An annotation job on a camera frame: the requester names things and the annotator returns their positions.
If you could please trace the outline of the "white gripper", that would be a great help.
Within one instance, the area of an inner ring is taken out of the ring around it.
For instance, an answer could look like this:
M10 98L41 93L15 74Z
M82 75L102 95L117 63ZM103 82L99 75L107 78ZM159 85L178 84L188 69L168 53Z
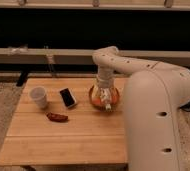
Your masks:
M114 79L101 79L97 78L97 86L93 87L92 100L100 101L100 89L99 88L110 88L114 85ZM111 100L112 102L118 101L118 92L116 88L111 88Z

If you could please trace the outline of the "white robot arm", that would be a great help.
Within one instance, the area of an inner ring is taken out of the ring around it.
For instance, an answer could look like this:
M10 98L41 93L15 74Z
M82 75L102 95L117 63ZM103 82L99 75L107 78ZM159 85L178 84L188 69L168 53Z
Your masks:
M123 117L129 171L185 171L177 111L190 102L190 70L161 61L121 57L115 46L93 52L97 85L126 74Z

